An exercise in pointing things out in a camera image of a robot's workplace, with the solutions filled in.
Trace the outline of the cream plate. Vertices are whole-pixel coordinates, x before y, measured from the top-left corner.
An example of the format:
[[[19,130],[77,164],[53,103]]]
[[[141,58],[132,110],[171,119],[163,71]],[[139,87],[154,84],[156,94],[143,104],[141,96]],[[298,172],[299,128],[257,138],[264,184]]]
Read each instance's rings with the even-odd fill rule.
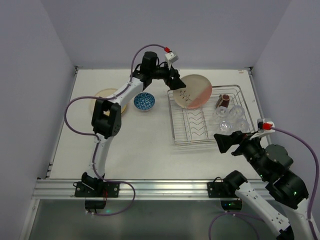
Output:
[[[118,90],[117,88],[106,88],[106,89],[103,89],[103,90],[99,91],[95,95],[95,97],[106,98],[106,97],[108,97],[110,95],[113,95],[117,90]],[[89,110],[90,110],[91,115],[93,115],[94,108],[95,108],[95,103],[96,103],[95,99],[92,99],[90,101]],[[127,104],[124,107],[121,108],[121,115],[125,114],[126,109],[127,109]]]
[[[203,106],[211,97],[212,84],[206,77],[199,74],[183,76],[184,88],[173,90],[173,99],[184,109],[197,109]]]

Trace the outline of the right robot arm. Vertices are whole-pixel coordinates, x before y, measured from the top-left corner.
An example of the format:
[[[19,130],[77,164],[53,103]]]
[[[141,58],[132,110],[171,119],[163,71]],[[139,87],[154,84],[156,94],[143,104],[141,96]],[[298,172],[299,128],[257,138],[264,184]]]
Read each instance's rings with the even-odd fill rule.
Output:
[[[243,156],[252,166],[266,190],[279,203],[285,214],[281,214],[265,200],[249,180],[234,170],[221,181],[221,190],[235,195],[250,205],[266,223],[278,240],[318,240],[320,232],[310,207],[313,197],[309,195],[304,181],[290,170],[293,159],[287,150],[278,144],[263,148],[258,132],[233,132],[230,135],[214,134],[219,151],[226,153],[231,146],[237,149],[231,154]]]

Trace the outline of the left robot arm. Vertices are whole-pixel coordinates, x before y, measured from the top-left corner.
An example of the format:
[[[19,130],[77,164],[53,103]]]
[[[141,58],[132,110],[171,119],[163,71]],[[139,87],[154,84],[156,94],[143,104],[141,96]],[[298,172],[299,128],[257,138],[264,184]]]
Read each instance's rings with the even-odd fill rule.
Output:
[[[90,185],[101,181],[105,176],[105,165],[113,138],[119,133],[122,125],[121,107],[128,104],[136,95],[143,92],[152,80],[163,80],[171,90],[185,88],[178,70],[172,64],[178,60],[175,52],[166,50],[165,62],[157,64],[155,52],[144,53],[141,64],[130,74],[129,81],[106,99],[95,101],[91,125],[95,134],[96,147],[93,152],[89,170],[81,176],[81,181]]]

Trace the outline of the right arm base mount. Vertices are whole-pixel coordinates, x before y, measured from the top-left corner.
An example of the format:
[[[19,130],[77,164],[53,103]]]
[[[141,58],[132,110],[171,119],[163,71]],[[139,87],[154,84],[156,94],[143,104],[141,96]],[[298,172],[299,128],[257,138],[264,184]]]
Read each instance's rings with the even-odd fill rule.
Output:
[[[235,192],[240,185],[247,182],[247,178],[237,170],[229,173],[225,178],[218,176],[206,183],[208,197],[220,199],[220,205],[224,211],[240,211],[243,203]]]

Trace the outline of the dark red cup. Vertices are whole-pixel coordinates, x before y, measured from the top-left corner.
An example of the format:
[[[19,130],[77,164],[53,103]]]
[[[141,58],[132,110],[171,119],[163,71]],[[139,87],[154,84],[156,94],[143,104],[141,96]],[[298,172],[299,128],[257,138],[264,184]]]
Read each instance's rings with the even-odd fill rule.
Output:
[[[215,104],[215,107],[225,107],[228,108],[230,104],[230,96],[228,94],[220,94],[218,101]]]

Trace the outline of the cream plate back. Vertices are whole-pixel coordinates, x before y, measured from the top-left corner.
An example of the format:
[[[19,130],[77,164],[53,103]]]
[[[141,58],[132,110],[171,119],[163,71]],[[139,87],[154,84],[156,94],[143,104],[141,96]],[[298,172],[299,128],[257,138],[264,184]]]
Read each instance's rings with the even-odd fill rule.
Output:
[[[197,109],[203,106],[211,97],[212,84],[206,77],[199,74],[183,76],[184,88],[173,90],[173,99],[184,109]]]

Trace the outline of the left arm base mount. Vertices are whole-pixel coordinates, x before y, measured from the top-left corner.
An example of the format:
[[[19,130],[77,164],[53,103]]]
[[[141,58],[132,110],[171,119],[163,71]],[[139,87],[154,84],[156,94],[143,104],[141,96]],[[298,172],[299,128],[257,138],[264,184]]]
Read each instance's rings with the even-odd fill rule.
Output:
[[[106,207],[108,198],[119,196],[120,184],[118,182],[103,181],[91,177],[86,172],[81,176],[81,181],[73,183],[76,198],[86,198],[84,208],[88,212],[96,212]]]

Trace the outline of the blue patterned bowl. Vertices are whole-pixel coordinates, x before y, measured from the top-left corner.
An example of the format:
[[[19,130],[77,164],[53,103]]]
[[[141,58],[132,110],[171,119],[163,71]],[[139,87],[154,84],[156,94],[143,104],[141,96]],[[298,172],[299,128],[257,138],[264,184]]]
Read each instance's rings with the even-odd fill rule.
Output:
[[[148,92],[141,92],[137,94],[133,99],[134,106],[142,112],[151,110],[154,107],[155,103],[155,97]]]

